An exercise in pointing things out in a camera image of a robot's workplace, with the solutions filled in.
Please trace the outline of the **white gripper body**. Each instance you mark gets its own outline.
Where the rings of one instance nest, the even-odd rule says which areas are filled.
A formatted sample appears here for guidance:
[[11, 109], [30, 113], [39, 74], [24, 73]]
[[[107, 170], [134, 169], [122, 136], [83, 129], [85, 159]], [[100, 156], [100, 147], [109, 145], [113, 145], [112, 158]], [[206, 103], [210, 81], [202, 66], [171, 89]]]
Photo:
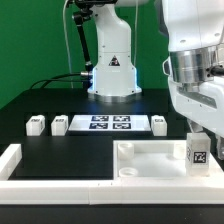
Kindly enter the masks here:
[[198, 92], [181, 92], [168, 78], [174, 109], [184, 117], [224, 138], [224, 78], [203, 82]]

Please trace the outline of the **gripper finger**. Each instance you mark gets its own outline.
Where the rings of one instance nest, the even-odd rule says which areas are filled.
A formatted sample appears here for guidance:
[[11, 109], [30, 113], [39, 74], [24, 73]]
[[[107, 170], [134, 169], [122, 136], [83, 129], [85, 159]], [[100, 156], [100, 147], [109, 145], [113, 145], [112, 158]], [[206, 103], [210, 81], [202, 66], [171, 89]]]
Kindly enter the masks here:
[[220, 160], [224, 160], [224, 138], [216, 135], [216, 140], [217, 140], [216, 145], [217, 156]]
[[199, 133], [199, 132], [202, 131], [202, 127], [201, 127], [199, 124], [197, 124], [196, 122], [194, 122], [194, 121], [188, 119], [188, 120], [187, 120], [187, 123], [188, 123], [189, 128], [190, 128], [190, 131], [191, 131], [192, 133]]

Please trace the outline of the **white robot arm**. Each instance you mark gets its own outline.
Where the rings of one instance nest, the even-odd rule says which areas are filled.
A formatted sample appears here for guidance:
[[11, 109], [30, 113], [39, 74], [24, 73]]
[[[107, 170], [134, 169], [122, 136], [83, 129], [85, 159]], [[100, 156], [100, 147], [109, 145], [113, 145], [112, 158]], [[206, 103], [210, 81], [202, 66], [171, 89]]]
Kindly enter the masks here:
[[[130, 27], [115, 13], [130, 4], [93, 4], [98, 63], [88, 94], [106, 102], [141, 92]], [[155, 14], [141, 20], [142, 54], [167, 53], [163, 71], [174, 109], [217, 135], [217, 156], [224, 160], [224, 0], [155, 0]]]

